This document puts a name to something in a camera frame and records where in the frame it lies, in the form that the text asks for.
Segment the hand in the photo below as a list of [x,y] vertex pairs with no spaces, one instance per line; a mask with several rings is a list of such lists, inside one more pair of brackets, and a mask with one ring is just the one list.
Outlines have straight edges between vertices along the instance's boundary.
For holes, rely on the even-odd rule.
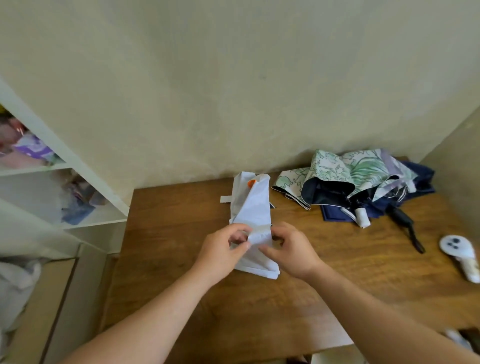
[[324,263],[319,258],[303,232],[294,226],[281,222],[273,225],[272,237],[283,239],[280,249],[268,245],[260,245],[258,249],[268,258],[277,262],[288,274],[306,280],[317,267]]
[[[191,270],[201,274],[211,286],[225,278],[252,245],[246,232],[252,228],[246,224],[230,224],[206,236],[197,260]],[[230,243],[239,243],[230,249]]]

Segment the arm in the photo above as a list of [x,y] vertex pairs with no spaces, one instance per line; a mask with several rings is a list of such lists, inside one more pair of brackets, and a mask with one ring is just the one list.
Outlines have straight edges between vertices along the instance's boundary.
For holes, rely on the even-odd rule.
[[260,250],[318,292],[369,363],[480,363],[476,354],[402,316],[335,272],[292,225],[273,226],[272,235],[284,240],[282,247],[264,245]]
[[[249,249],[245,224],[206,237],[193,267],[147,305],[73,352],[62,364],[163,363],[203,295]],[[230,250],[229,242],[241,243]]]

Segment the wood grain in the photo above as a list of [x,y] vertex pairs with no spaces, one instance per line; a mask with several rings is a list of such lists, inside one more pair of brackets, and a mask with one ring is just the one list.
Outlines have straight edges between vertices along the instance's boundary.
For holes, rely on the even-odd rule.
[[[277,174],[271,174],[273,182]],[[104,322],[142,307],[190,268],[206,234],[228,224],[233,179],[135,190]],[[432,194],[404,204],[415,220],[420,255],[389,218],[367,229],[323,221],[270,191],[272,222],[304,231],[319,256],[382,301],[435,330],[480,327],[480,287],[467,282],[438,248],[448,234],[467,236],[446,200]],[[200,301],[169,363],[245,363],[350,344],[329,308],[307,284],[234,271]]]

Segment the beige wall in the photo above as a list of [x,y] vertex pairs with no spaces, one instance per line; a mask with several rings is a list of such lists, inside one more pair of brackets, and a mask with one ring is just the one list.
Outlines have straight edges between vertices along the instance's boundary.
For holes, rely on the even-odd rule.
[[422,162],[436,170],[434,186],[480,242],[480,108]]
[[480,103],[478,0],[8,0],[0,75],[127,203],[135,187],[422,159]]

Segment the wooden table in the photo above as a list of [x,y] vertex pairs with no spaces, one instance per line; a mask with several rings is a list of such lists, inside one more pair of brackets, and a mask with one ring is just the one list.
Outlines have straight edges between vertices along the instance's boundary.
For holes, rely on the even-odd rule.
[[[277,174],[271,174],[272,181]],[[206,234],[228,224],[232,178],[136,190],[108,307],[109,327],[139,309],[190,268]],[[448,234],[467,236],[439,194],[408,201],[419,254],[389,218],[367,229],[324,222],[271,190],[272,222],[305,232],[319,256],[380,300],[441,331],[480,327],[480,287],[467,282],[438,248]],[[316,292],[282,272],[278,280],[233,271],[200,301],[169,363],[248,363],[350,344]]]

